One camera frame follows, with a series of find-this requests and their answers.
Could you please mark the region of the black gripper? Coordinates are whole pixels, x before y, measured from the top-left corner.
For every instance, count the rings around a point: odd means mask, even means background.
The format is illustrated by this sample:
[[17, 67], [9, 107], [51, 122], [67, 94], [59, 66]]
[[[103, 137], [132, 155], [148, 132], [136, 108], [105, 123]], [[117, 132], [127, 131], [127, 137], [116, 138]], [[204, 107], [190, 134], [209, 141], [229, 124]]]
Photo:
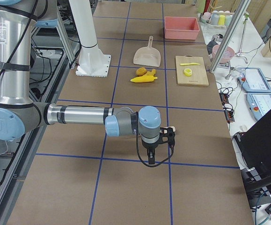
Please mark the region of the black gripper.
[[[160, 131], [159, 144], [165, 143], [167, 143], [171, 149], [175, 147], [175, 132], [173, 132], [171, 129], [166, 134], [163, 134]], [[154, 148], [147, 149], [147, 156], [148, 164], [154, 165]]]

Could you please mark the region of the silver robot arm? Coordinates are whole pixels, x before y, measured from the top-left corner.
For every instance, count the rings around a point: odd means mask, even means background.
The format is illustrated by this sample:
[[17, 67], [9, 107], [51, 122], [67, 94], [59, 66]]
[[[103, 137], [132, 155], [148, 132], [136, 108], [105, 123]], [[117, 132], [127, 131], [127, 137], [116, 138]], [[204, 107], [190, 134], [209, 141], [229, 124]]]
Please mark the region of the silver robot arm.
[[138, 112], [128, 108], [66, 106], [34, 102], [29, 97], [31, 27], [56, 27], [54, 0], [0, 0], [0, 140], [11, 141], [44, 126], [104, 125], [108, 136], [136, 135], [147, 150], [148, 167], [156, 167], [155, 149], [175, 146], [171, 127], [161, 127], [157, 108]]

